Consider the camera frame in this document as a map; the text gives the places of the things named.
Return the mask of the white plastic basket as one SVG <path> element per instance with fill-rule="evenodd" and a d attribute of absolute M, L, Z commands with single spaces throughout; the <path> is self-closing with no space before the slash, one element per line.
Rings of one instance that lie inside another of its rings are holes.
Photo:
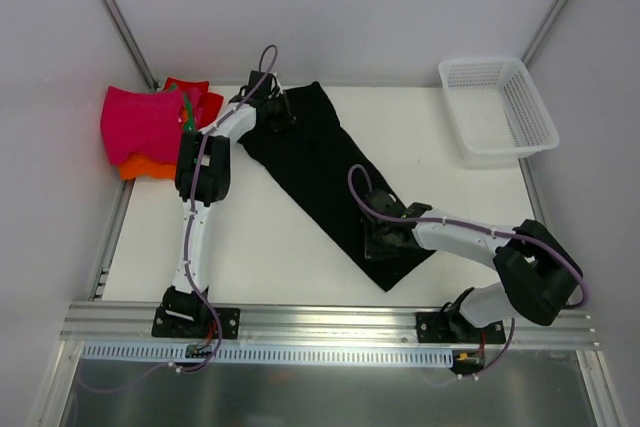
<path fill-rule="evenodd" d="M 503 168 L 559 146 L 557 129 L 521 60 L 444 60 L 438 74 L 446 112 L 467 165 Z"/>

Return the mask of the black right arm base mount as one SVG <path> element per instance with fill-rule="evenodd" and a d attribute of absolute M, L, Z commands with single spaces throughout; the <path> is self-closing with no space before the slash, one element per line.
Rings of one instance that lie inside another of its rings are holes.
<path fill-rule="evenodd" d="M 436 311 L 414 314 L 419 343 L 503 345 L 505 328 L 501 321 L 474 327 L 459 312 L 459 305 L 447 302 Z"/>

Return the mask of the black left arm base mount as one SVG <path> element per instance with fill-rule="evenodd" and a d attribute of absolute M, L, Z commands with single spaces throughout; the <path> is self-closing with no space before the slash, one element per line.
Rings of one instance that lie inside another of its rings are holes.
<path fill-rule="evenodd" d="M 155 310 L 151 336 L 155 338 L 204 339 L 209 334 L 217 338 L 221 330 L 223 339 L 238 337 L 241 310 L 215 307 L 220 320 L 216 324 L 213 314 L 195 293 L 184 293 L 169 287 Z"/>

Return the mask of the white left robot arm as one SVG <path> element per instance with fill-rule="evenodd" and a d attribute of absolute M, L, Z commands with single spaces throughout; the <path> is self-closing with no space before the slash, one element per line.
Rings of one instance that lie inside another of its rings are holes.
<path fill-rule="evenodd" d="M 278 132 L 295 116 L 277 76 L 252 71 L 248 84 L 232 97 L 218 118 L 182 135 L 175 187 L 183 206 L 183 245 L 162 305 L 174 313 L 174 325 L 188 337 L 208 328 L 204 297 L 209 288 L 214 223 L 231 185 L 232 146 L 257 127 Z"/>

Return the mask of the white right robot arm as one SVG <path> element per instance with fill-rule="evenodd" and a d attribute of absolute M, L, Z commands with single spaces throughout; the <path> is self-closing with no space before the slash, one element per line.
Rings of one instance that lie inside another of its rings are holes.
<path fill-rule="evenodd" d="M 454 302 L 447 328 L 459 342 L 470 342 L 483 327 L 508 318 L 549 326 L 561 310 L 582 305 L 569 302 L 576 290 L 587 299 L 581 270 L 537 221 L 507 229 L 449 216 L 427 204 L 399 209 L 382 189 L 356 202 L 383 244 L 395 250 L 443 251 L 496 272 L 498 282 L 472 288 Z"/>

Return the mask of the black t shirt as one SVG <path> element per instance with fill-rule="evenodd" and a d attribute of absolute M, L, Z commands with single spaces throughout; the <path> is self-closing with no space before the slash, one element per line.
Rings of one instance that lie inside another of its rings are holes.
<path fill-rule="evenodd" d="M 392 189 L 341 126 L 318 82 L 286 91 L 295 124 L 281 132 L 259 125 L 240 143 L 277 184 L 379 288 L 387 292 L 432 251 L 406 251 L 388 260 L 365 258 L 363 215 L 348 188 L 348 171 L 362 165 L 372 185 Z"/>

